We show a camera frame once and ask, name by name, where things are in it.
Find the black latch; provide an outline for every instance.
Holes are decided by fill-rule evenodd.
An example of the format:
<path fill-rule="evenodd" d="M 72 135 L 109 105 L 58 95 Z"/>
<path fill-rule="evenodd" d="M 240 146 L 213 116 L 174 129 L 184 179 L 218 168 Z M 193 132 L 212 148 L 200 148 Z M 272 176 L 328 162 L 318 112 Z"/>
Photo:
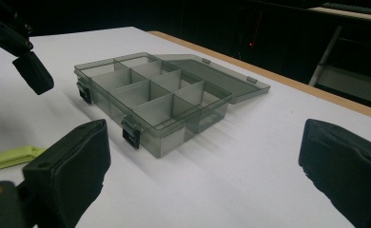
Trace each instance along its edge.
<path fill-rule="evenodd" d="M 139 142 L 141 139 L 140 125 L 133 124 L 127 118 L 122 121 L 123 138 L 131 144 L 135 149 L 139 149 Z"/>
<path fill-rule="evenodd" d="M 76 83 L 79 88 L 79 95 L 85 100 L 86 103 L 91 105 L 90 89 L 85 87 L 81 82 Z"/>

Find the white table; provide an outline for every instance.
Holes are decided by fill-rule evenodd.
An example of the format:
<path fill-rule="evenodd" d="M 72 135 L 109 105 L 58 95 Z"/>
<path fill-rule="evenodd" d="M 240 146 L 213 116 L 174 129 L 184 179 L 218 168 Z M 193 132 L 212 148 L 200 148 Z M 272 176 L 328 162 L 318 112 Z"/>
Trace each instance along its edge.
<path fill-rule="evenodd" d="M 30 40 L 55 88 L 35 95 L 0 48 L 0 151 L 49 147 L 79 124 L 107 119 L 111 167 L 77 227 L 353 227 L 305 176 L 298 156 L 306 119 L 371 141 L 371 117 L 136 28 Z M 135 151 L 120 126 L 79 97 L 73 73 L 78 64 L 141 51 L 197 54 L 271 89 L 230 105 L 224 120 L 157 160 Z M 20 183 L 22 167 L 0 170 L 0 181 Z"/>

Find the yellow-green object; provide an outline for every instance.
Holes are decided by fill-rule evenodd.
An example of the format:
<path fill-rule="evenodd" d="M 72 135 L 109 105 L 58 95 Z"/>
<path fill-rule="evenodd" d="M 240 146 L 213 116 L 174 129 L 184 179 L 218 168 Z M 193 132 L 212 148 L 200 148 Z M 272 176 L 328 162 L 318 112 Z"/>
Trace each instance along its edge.
<path fill-rule="evenodd" d="M 44 151 L 46 151 L 45 148 L 38 148 L 31 145 L 2 151 L 0 152 L 0 169 L 20 163 L 31 162 Z"/>

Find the box lid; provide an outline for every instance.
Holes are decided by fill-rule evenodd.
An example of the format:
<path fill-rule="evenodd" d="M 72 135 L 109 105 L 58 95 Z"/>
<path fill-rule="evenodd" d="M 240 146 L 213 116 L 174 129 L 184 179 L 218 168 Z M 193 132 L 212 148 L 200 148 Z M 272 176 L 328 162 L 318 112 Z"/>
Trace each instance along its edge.
<path fill-rule="evenodd" d="M 266 93 L 270 88 L 269 85 L 259 82 L 257 79 L 217 65 L 196 55 L 168 54 L 154 56 L 229 91 L 232 94 L 229 101 L 231 104 L 237 104 Z"/>

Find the plastic organizer box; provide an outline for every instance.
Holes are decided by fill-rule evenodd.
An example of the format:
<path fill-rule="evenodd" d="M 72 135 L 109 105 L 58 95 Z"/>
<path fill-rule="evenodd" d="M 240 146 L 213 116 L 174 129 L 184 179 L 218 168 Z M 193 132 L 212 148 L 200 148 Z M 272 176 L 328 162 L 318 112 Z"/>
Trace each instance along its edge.
<path fill-rule="evenodd" d="M 161 158 L 270 86 L 195 55 L 136 53 L 75 66 L 81 97 Z"/>

